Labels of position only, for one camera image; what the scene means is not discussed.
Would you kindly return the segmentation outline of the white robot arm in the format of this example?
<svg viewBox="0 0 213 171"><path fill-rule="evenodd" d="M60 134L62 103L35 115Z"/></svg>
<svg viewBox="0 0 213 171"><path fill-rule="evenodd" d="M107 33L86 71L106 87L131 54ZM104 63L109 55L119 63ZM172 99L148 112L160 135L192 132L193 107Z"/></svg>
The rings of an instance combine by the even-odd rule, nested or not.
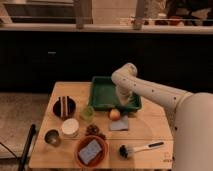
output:
<svg viewBox="0 0 213 171"><path fill-rule="evenodd" d="M175 113L172 171L213 171L213 93L139 79L132 63L114 71L111 80L122 104L135 93Z"/></svg>

